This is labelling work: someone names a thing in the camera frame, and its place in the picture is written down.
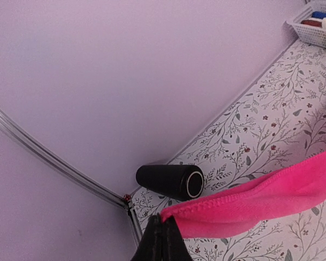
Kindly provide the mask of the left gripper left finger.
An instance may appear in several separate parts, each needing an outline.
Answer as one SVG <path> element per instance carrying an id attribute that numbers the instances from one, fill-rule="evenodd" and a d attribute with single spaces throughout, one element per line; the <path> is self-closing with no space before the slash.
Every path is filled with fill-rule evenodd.
<path id="1" fill-rule="evenodd" d="M 131 261 L 162 260 L 162 222 L 159 214 L 152 215 Z"/>

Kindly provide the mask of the pink towel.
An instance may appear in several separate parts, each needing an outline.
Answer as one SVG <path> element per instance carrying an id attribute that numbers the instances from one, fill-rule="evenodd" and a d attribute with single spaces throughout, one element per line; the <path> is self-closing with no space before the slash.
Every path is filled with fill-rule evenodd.
<path id="1" fill-rule="evenodd" d="M 214 195 L 161 211 L 183 238 L 227 238 L 263 220 L 306 211 L 326 200 L 326 151 Z"/>

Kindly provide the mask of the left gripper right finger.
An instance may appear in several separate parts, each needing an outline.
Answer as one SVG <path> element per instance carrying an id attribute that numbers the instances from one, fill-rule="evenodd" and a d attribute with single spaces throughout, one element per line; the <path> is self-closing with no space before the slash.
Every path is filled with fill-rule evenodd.
<path id="1" fill-rule="evenodd" d="M 163 261 L 193 261 L 183 241 L 178 225 L 170 216 L 162 228 L 162 260 Z"/>

